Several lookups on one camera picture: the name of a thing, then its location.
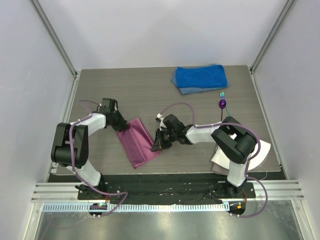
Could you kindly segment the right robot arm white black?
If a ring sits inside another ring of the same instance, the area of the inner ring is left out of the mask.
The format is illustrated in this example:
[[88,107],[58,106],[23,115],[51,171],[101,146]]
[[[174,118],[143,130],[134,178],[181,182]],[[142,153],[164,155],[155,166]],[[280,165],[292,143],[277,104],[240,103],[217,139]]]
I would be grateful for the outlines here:
[[155,131],[152,152],[169,149],[173,142],[181,145],[215,143],[229,159],[226,193],[236,198],[244,192],[249,163],[261,149],[257,134],[231,116],[207,125],[184,125],[173,114],[163,119],[157,117],[156,120],[160,125]]

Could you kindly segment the magenta satin napkin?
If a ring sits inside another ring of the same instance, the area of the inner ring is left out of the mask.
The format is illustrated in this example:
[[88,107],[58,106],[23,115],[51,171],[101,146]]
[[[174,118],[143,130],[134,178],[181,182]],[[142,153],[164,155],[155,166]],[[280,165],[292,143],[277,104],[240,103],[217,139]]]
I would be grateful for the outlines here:
[[154,139],[139,117],[131,120],[128,125],[129,129],[117,131],[116,134],[130,164],[137,169],[160,156],[162,152],[152,152]]

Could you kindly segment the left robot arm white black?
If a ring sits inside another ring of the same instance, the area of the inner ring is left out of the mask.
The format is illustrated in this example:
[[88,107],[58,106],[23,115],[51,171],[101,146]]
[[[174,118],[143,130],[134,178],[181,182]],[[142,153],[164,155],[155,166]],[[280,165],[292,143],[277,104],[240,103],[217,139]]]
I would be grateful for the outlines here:
[[115,132],[129,129],[128,122],[119,111],[118,101],[103,98],[96,110],[74,122],[60,122],[55,130],[51,149],[51,161],[70,170],[80,180],[79,191],[89,193],[100,200],[104,196],[126,196],[127,192],[108,193],[102,173],[89,161],[89,136],[112,127]]

